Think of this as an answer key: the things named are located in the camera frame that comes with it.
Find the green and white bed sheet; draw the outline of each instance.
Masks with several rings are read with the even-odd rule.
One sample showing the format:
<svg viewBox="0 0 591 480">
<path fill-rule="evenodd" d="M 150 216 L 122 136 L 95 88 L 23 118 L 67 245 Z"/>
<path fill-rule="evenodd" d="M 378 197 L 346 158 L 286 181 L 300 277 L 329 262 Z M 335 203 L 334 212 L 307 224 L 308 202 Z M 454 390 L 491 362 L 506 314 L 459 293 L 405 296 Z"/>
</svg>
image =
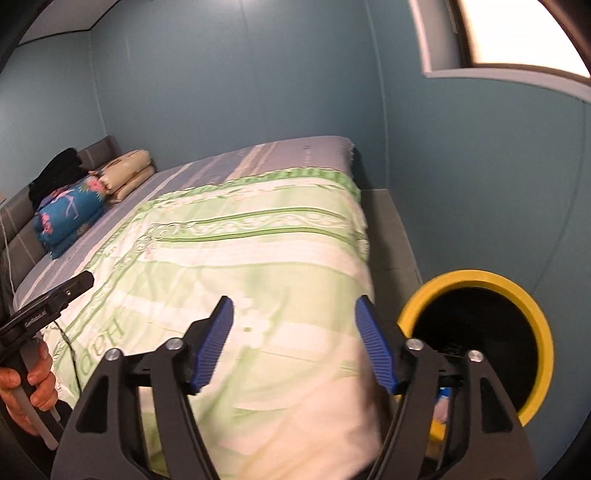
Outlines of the green and white bed sheet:
<svg viewBox="0 0 591 480">
<path fill-rule="evenodd" d="M 190 399 L 220 476 L 345 480 L 379 449 L 353 313 L 372 295 L 367 255 L 359 191 L 336 170 L 182 190 L 141 206 L 81 266 L 95 286 L 60 324 L 84 384 L 107 349 L 150 351 L 229 296 L 234 326 L 212 382 Z M 55 328 L 44 338 L 73 405 L 67 346 Z M 141 400 L 152 467 L 165 472 L 148 389 Z"/>
</svg>

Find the ceiling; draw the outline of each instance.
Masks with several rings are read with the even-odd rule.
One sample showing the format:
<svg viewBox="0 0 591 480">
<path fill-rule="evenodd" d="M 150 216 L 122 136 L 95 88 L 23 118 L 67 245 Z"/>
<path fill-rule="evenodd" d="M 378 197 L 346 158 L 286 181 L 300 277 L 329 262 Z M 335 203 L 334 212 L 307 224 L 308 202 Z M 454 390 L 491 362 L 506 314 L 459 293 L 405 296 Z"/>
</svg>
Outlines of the ceiling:
<svg viewBox="0 0 591 480">
<path fill-rule="evenodd" d="M 21 43 L 76 30 L 88 30 L 118 0 L 53 0 L 37 17 Z"/>
</svg>

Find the finger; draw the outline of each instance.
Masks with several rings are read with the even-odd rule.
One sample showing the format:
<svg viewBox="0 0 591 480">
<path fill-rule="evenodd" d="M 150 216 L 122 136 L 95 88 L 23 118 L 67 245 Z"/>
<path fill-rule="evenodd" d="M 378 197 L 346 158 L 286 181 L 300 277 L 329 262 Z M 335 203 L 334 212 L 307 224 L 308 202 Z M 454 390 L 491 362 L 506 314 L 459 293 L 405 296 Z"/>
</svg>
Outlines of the finger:
<svg viewBox="0 0 591 480">
<path fill-rule="evenodd" d="M 39 347 L 37 349 L 37 352 L 39 353 L 39 358 L 41 360 L 46 360 L 47 357 L 49 356 L 49 347 L 47 346 L 47 344 L 41 340 L 41 342 L 39 342 Z"/>
<path fill-rule="evenodd" d="M 9 391 L 21 384 L 21 376 L 11 368 L 0 368 L 0 390 Z"/>
<path fill-rule="evenodd" d="M 0 393 L 0 396 L 2 397 L 2 401 L 4 402 L 8 410 L 10 410 L 16 415 L 24 416 L 24 412 L 22 410 L 20 403 L 17 401 L 17 398 L 14 395 L 12 395 L 12 393 L 4 392 Z"/>
<path fill-rule="evenodd" d="M 39 361 L 27 375 L 27 381 L 30 385 L 38 385 L 49 376 L 51 371 L 52 358 L 47 355 L 45 358 L 39 358 Z"/>
<path fill-rule="evenodd" d="M 34 435 L 35 437 L 39 435 L 39 432 L 33 426 L 33 424 L 31 423 L 31 420 L 29 420 L 27 416 L 22 415 L 22 414 L 21 415 L 16 414 L 11 410 L 8 410 L 8 414 L 11 416 L 11 418 L 14 420 L 14 422 L 20 428 L 22 428 L 25 432 L 27 432 L 30 435 Z"/>
<path fill-rule="evenodd" d="M 33 407 L 40 407 L 47 402 L 53 395 L 55 386 L 56 376 L 50 372 L 48 377 L 39 384 L 33 395 L 31 395 L 30 400 Z"/>
<path fill-rule="evenodd" d="M 39 410 L 41 410 L 41 411 L 51 410 L 53 407 L 56 406 L 56 403 L 57 403 L 57 391 L 54 390 L 53 393 L 51 394 L 51 397 L 49 397 L 49 400 L 47 400 L 43 405 L 41 405 L 41 407 L 39 407 Z"/>
</svg>

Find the black cable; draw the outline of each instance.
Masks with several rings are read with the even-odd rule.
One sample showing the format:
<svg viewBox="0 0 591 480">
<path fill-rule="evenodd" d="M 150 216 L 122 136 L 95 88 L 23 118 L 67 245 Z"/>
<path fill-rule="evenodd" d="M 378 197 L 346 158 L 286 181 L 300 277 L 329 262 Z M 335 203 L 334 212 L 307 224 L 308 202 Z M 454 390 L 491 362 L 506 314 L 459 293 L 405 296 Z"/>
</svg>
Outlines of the black cable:
<svg viewBox="0 0 591 480">
<path fill-rule="evenodd" d="M 61 333 L 61 338 L 67 343 L 67 346 L 70 349 L 70 356 L 72 358 L 72 367 L 74 368 L 74 376 L 76 377 L 76 385 L 78 386 L 79 394 L 82 395 L 82 384 L 80 383 L 80 377 L 78 377 L 78 366 L 76 364 L 76 352 L 72 348 L 72 343 L 70 342 L 70 339 L 68 338 L 68 336 L 66 335 L 64 330 L 62 330 L 62 328 L 57 323 L 57 321 L 54 320 L 53 323 L 56 324 L 56 327 L 58 328 L 58 330 Z"/>
</svg>

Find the metal screw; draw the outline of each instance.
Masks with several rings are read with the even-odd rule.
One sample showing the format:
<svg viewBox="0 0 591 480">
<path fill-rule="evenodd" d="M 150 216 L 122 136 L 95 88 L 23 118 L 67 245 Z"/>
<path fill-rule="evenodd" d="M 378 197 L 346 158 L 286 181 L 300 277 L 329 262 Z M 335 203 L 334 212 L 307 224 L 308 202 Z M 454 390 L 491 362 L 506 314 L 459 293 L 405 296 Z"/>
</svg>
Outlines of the metal screw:
<svg viewBox="0 0 591 480">
<path fill-rule="evenodd" d="M 171 338 L 168 342 L 166 342 L 167 350 L 180 350 L 183 347 L 183 339 L 182 338 Z"/>
<path fill-rule="evenodd" d="M 484 355 L 482 355 L 482 352 L 479 352 L 478 350 L 470 350 L 468 352 L 468 358 L 471 362 L 476 362 L 479 364 L 484 360 Z"/>
<path fill-rule="evenodd" d="M 418 338 L 409 338 L 407 340 L 407 348 L 409 350 L 413 350 L 415 352 L 419 352 L 421 350 L 423 350 L 423 347 L 425 346 L 424 343 L 422 343 L 421 340 L 419 340 Z"/>
<path fill-rule="evenodd" d="M 121 355 L 121 350 L 119 350 L 118 348 L 111 348 L 109 350 L 107 350 L 107 353 L 105 353 L 105 358 L 109 361 L 112 362 L 113 360 L 117 360 Z"/>
</svg>

